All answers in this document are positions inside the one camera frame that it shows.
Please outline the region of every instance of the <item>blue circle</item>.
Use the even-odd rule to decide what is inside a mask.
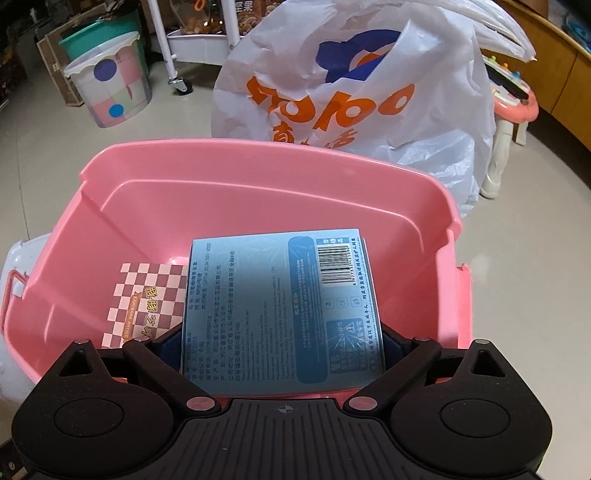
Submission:
[[[120,103],[116,103],[114,105],[111,105],[111,108],[109,108],[109,115],[113,118],[117,118],[123,115],[123,111],[123,105],[121,105]]]
[[[117,73],[117,63],[114,60],[102,59],[95,65],[95,79],[101,82],[111,80],[115,76],[115,73]]]

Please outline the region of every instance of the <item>basket handle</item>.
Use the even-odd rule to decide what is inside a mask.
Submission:
[[[6,284],[4,285],[4,295],[2,296],[2,308],[0,309],[0,334],[4,335],[4,320],[6,320],[6,313],[8,311],[8,304],[12,296],[12,282],[18,280],[23,285],[27,284],[28,275],[20,273],[18,270],[11,270],[6,277]]]
[[[472,343],[472,276],[470,267],[456,267],[458,304],[458,348],[468,348]]]

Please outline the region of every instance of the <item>white metal cart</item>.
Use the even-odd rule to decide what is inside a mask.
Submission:
[[[230,51],[240,41],[238,16],[236,15],[234,0],[221,0],[221,3],[226,35],[184,35],[180,30],[167,35],[160,15],[158,0],[148,0],[156,36],[166,63],[168,84],[176,88],[181,95],[191,93],[193,86],[188,80],[178,76],[178,72],[174,67],[175,60],[223,65]]]

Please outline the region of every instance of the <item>white plastic bag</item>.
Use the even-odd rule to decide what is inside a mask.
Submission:
[[[212,136],[411,166],[445,184],[465,214],[495,131],[481,47],[535,54],[492,0],[287,0],[222,68]]]

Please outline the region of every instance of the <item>blue logo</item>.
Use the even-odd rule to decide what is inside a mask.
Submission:
[[[369,30],[343,42],[320,44],[316,63],[325,70],[326,83],[340,78],[366,80],[398,40],[396,30]]]

